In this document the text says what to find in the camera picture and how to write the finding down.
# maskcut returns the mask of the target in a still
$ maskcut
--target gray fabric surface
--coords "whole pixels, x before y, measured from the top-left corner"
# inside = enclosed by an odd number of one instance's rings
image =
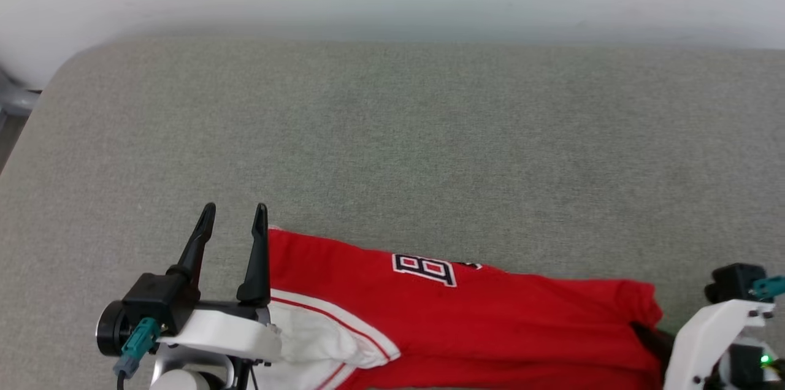
[[[210,201],[205,298],[233,297],[263,201],[280,227],[362,247],[652,281],[676,329],[715,267],[785,273],[783,71],[783,52],[637,47],[82,53],[0,175],[2,387],[112,388],[98,316],[176,261]]]

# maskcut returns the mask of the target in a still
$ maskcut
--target white stripe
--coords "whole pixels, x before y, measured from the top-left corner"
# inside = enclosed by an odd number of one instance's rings
[[[382,332],[377,331],[376,328],[371,326],[370,324],[364,322],[360,318],[356,317],[354,314],[351,314],[348,311],[345,311],[339,306],[335,304],[329,303],[325,300],[320,300],[319,298],[308,297],[306,295],[300,295],[299,293],[293,292],[284,292],[283,290],[272,289],[271,295],[273,298],[280,298],[281,300],[291,301],[292,303],[303,304],[306,306],[314,307],[315,309],[319,309],[322,312],[326,312],[333,317],[336,317],[339,321],[344,323],[345,325],[349,326],[350,328],[355,329],[358,332],[361,332],[365,336],[372,339],[375,343],[385,351],[385,354],[390,357],[390,360],[398,359],[400,357],[400,350],[398,350],[398,346],[392,342],[389,338],[385,337]]]
[[[350,377],[351,374],[354,373],[354,370],[356,370],[355,367],[351,367],[350,365],[345,365],[344,368],[342,368],[339,373],[336,373],[335,376],[333,376],[333,378],[330,379],[330,382],[328,382],[325,385],[325,388],[338,388],[339,385],[343,384],[344,381],[346,381],[348,377]]]

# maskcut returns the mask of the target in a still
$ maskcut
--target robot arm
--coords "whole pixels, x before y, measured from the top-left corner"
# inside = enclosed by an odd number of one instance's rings
[[[774,296],[783,278],[767,278],[763,267],[731,264],[712,273],[706,287],[713,303],[700,309],[676,335],[665,371],[665,390],[773,389],[783,387],[783,362],[768,343],[747,337],[774,317]]]
[[[238,301],[202,301],[199,273],[212,234],[215,205],[205,206],[182,256],[165,275],[143,273],[122,301],[104,309],[96,328],[98,348],[119,356],[118,388],[136,372],[145,353],[155,354],[152,387],[246,390],[257,364],[280,360],[280,331],[270,322],[267,208],[257,206],[245,281]],[[184,365],[219,365],[225,376],[182,370]]]

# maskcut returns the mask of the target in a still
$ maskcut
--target red jersey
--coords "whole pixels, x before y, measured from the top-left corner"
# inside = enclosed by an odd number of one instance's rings
[[[286,363],[255,370],[271,387],[662,387],[630,328],[662,316],[650,284],[515,275],[277,229],[269,244]]]

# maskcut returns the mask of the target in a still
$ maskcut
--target cable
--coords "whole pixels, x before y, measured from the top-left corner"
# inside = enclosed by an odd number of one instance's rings
[[[126,389],[126,372],[123,370],[117,374],[117,390],[125,390]]]
[[[259,390],[259,386],[256,384],[256,374],[253,373],[253,366],[250,368],[250,378],[253,379],[253,388]]]

